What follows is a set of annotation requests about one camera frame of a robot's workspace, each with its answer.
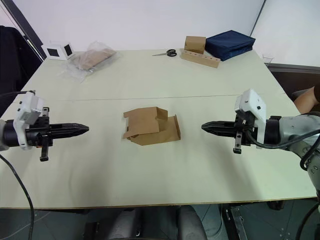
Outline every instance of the wooden block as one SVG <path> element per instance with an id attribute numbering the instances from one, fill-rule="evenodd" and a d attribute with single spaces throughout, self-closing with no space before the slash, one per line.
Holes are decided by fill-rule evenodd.
<path id="1" fill-rule="evenodd" d="M 187 50 L 182 51 L 181 58 L 191 62 L 195 62 L 197 64 L 202 64 L 202 65 L 206 65 L 213 68 L 217 68 L 220 63 L 220 59 L 214 56 L 206 56 L 200 53 L 187 51 Z"/>

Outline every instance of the cardboard box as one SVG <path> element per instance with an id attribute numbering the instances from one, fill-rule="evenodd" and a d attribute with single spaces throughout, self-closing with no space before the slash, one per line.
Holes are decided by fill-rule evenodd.
<path id="1" fill-rule="evenodd" d="M 205 36 L 186 36 L 184 50 L 204 54 L 206 46 Z"/>
<path id="2" fill-rule="evenodd" d="M 123 114 L 128 118 L 123 138 L 141 146 L 181 139 L 177 116 L 168 117 L 168 111 L 159 107 L 137 108 Z"/>
<path id="3" fill-rule="evenodd" d="M 191 62 L 195 62 L 197 64 L 202 64 L 202 65 L 206 65 L 213 68 L 217 68 L 220 63 L 220 59 L 214 56 L 206 56 L 200 53 L 195 53 L 187 50 L 182 51 L 181 58 Z"/>

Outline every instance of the blue fabric case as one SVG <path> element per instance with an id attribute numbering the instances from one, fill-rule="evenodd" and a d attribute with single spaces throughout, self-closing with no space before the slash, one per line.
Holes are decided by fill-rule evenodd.
<path id="1" fill-rule="evenodd" d="M 225 61 L 251 51 L 255 40 L 253 37 L 230 30 L 207 38 L 205 50 L 221 61 Z"/>

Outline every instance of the clear plastic bag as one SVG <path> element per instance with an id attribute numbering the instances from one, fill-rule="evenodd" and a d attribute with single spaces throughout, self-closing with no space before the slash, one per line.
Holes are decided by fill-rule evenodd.
<path id="1" fill-rule="evenodd" d="M 87 51 L 75 54 L 64 65 L 69 76 L 82 82 L 86 76 L 110 65 L 118 53 L 102 42 L 95 41 Z"/>

